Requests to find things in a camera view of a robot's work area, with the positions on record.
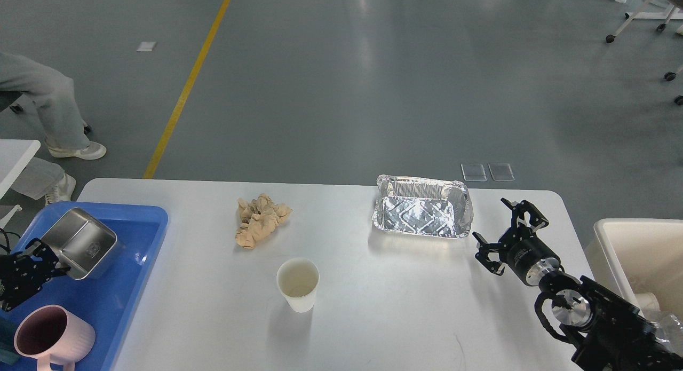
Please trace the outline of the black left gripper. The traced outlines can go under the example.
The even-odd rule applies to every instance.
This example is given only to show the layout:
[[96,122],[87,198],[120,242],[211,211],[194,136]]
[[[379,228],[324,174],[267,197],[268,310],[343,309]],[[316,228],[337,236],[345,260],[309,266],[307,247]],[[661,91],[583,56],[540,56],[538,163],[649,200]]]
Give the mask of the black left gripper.
[[2,310],[9,312],[27,300],[26,286],[42,286],[53,278],[61,277],[71,267],[62,263],[39,238],[32,239],[24,251],[12,253],[12,265],[1,267]]

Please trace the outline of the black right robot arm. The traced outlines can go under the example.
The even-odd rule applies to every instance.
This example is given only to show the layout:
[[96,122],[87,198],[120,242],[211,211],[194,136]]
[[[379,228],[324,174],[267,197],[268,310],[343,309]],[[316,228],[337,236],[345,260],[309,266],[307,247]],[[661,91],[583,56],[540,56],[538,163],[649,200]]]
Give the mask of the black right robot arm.
[[589,277],[566,273],[537,235],[549,221],[534,204],[502,202],[511,225],[495,243],[473,232],[475,258],[495,275],[510,268],[526,286],[539,288],[534,312],[554,339],[574,346],[573,363],[583,370],[681,370],[681,356],[658,339],[656,325],[637,306]]

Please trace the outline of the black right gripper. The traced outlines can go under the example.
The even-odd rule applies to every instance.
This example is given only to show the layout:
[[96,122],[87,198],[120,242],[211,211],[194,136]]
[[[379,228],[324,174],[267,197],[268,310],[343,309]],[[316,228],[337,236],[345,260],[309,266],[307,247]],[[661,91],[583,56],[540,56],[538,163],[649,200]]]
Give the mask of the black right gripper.
[[[472,236],[478,243],[475,259],[497,276],[503,275],[505,263],[522,283],[538,286],[546,274],[561,267],[558,255],[536,236],[537,230],[547,227],[550,222],[527,200],[512,202],[501,198],[501,201],[512,212],[511,225],[496,243],[489,243],[480,233],[473,231]],[[489,255],[494,252],[499,254],[502,262],[490,259]]]

